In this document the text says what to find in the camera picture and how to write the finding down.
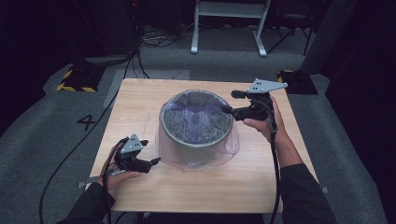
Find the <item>person's left hand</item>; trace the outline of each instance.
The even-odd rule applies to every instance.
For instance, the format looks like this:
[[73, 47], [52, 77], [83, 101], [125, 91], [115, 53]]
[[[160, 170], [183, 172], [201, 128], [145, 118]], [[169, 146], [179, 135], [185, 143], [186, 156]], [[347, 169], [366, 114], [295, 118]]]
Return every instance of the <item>person's left hand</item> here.
[[[111, 148], [111, 151], [110, 151], [110, 154], [109, 154], [109, 156], [111, 155], [111, 153], [114, 151], [114, 150], [117, 150], [118, 148], [120, 148], [120, 147], [123, 147], [123, 145], [124, 144], [119, 144], [119, 146], [116, 148], [116, 147], [113, 147], [113, 148]], [[113, 153], [113, 157], [111, 158], [111, 161], [110, 161], [110, 163], [109, 164], [113, 164], [115, 161], [114, 161], [114, 157], [116, 156], [116, 152], [114, 152]], [[103, 168], [102, 168], [102, 173], [99, 175], [99, 178], [96, 180], [96, 182], [98, 183], [98, 184], [100, 184], [100, 185], [102, 185], [103, 186], [103, 178], [102, 178], [102, 175], [105, 173], [105, 171], [106, 171], [106, 164], [107, 164], [107, 161], [105, 162], [105, 164], [104, 164], [104, 166], [103, 166]], [[119, 174], [119, 175], [108, 175], [107, 176], [107, 189], [108, 190], [111, 190], [111, 189], [114, 189], [119, 183], [121, 183], [122, 181], [124, 181], [124, 180], [127, 180], [127, 179], [131, 179], [131, 178], [135, 178], [135, 177], [138, 177], [138, 176], [140, 176], [140, 173], [138, 173], [138, 172], [131, 172], [131, 171], [126, 171], [126, 172], [124, 172], [124, 173], [122, 173], [122, 174]]]

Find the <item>black curtain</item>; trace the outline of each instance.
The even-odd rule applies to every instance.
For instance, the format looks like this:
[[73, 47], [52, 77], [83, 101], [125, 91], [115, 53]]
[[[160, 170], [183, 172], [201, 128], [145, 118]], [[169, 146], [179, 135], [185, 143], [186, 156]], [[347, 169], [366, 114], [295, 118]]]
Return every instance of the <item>black curtain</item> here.
[[396, 223], [396, 3], [358, 1], [321, 74], [326, 95]]

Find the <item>person's right arm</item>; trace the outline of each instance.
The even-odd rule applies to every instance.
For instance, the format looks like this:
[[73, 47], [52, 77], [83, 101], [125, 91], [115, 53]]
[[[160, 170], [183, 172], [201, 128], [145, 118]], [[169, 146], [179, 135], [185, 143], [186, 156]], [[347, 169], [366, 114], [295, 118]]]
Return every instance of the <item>person's right arm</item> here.
[[[276, 99], [272, 97], [272, 100], [278, 128], [275, 147], [280, 167], [283, 222], [293, 224], [336, 223], [332, 209], [324, 197], [318, 182], [305, 166], [286, 132]], [[244, 119], [244, 123], [261, 132], [267, 141], [271, 143], [271, 129], [268, 120]]]

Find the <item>white metal stand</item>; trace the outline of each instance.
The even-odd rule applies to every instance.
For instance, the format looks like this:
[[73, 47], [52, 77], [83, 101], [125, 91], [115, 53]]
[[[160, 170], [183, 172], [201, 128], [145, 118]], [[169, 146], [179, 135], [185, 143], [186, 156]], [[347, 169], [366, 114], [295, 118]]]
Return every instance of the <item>white metal stand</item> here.
[[192, 36], [191, 53], [198, 52], [199, 39], [199, 16], [220, 16], [220, 17], [238, 17], [238, 18], [256, 18], [260, 19], [259, 28], [253, 31], [257, 48], [262, 57], [267, 56], [264, 45], [262, 44], [262, 27], [267, 17], [268, 8], [271, 0], [265, 0], [263, 4], [242, 4], [242, 3], [223, 3], [223, 2], [205, 2], [195, 1], [194, 15], [194, 34]]

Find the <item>clear plastic bag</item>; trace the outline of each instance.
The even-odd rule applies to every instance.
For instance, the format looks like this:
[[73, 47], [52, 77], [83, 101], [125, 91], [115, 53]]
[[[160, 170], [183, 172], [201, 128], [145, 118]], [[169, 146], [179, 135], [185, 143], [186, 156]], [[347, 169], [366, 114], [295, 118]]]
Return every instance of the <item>clear plastic bag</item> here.
[[228, 103], [200, 90], [184, 91], [165, 103], [156, 133], [161, 161], [182, 170], [205, 170], [238, 153], [237, 127], [222, 105]]

